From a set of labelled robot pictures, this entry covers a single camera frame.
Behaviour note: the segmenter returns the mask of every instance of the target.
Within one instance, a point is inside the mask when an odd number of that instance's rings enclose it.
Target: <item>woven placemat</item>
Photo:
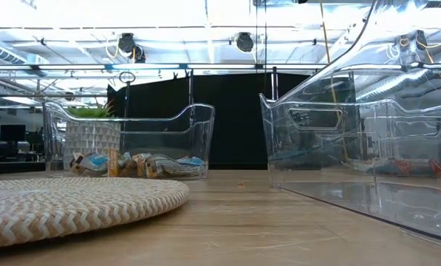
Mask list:
[[[187,201],[170,180],[59,178],[0,181],[0,247],[122,225]]]

